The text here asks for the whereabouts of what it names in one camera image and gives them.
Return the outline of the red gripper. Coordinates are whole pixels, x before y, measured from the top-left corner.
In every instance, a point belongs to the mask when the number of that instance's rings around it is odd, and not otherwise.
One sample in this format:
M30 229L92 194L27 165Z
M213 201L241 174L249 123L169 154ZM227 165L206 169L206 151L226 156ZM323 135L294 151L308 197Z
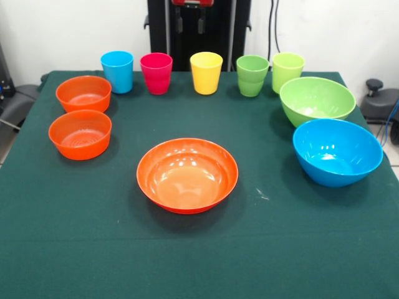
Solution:
M194 6L200 7L200 17L198 19L198 33L204 34L205 32L205 20L206 20L206 7L211 7L214 4L214 0L172 0L172 3L176 6ZM176 19L176 32L183 32L183 19L181 17L180 7L175 7L175 19Z

